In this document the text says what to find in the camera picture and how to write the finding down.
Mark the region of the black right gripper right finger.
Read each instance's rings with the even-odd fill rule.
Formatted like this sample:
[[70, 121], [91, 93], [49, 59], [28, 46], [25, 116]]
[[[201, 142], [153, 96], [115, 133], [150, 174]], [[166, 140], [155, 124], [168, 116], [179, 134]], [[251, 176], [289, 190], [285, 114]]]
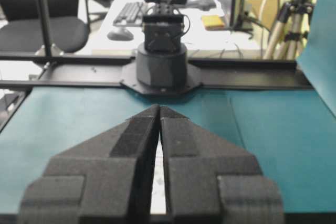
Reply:
[[284, 223], [277, 184], [256, 156], [160, 108], [167, 209], [173, 223]]

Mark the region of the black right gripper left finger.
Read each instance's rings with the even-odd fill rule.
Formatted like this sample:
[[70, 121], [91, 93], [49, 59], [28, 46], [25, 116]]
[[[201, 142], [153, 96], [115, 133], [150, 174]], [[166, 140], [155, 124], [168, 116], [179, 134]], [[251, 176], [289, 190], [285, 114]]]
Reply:
[[18, 223], [146, 223], [160, 107], [53, 156], [27, 186]]

